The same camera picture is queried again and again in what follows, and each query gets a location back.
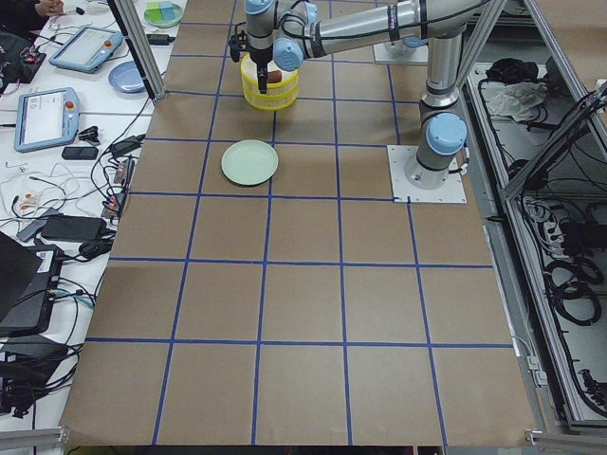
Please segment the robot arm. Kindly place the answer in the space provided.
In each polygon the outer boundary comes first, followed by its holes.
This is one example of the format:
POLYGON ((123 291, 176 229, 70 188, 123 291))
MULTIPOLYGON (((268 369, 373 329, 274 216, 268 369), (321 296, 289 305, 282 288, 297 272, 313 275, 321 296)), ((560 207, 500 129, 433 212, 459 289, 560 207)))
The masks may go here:
POLYGON ((468 130, 455 107, 462 65, 463 34, 477 11, 490 1, 402 1, 342 17, 321 20, 309 1, 247 1, 246 21, 234 29, 230 55, 246 52, 255 65, 254 83, 262 93, 269 85, 268 67, 294 72, 302 63, 375 45, 428 47, 427 76, 420 98, 420 141, 416 165, 444 172, 465 145, 468 130))

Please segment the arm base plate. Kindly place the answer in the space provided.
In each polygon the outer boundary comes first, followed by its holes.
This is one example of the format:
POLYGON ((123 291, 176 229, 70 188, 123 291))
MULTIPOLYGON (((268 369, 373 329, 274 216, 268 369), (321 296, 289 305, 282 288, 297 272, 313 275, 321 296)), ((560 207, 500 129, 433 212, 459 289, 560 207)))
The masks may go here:
POLYGON ((392 198, 396 203, 466 204, 457 158, 447 169, 429 171, 417 161, 417 146, 388 145, 392 198))
POLYGON ((410 47, 403 43, 383 43, 373 46, 376 64, 401 64, 425 66, 428 61, 428 46, 410 47))

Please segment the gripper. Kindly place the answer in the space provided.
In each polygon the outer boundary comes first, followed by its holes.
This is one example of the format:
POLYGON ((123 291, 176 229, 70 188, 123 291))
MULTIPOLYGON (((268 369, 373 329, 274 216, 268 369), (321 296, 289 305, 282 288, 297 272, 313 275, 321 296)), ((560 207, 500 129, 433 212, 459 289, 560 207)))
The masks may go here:
POLYGON ((257 65, 257 85, 260 93, 267 92, 268 71, 267 66, 271 62, 271 46, 257 48, 253 46, 249 52, 250 58, 257 65))

